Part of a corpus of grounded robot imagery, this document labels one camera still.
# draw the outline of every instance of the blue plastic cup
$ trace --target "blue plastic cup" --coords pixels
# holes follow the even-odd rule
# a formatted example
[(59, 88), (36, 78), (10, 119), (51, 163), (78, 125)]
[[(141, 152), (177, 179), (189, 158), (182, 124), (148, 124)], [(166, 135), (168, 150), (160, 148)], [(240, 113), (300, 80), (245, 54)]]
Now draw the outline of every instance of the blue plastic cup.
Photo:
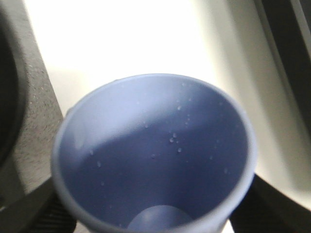
[(245, 111), (203, 81), (146, 74), (79, 101), (57, 133), (52, 177), (97, 233), (216, 233), (253, 179)]

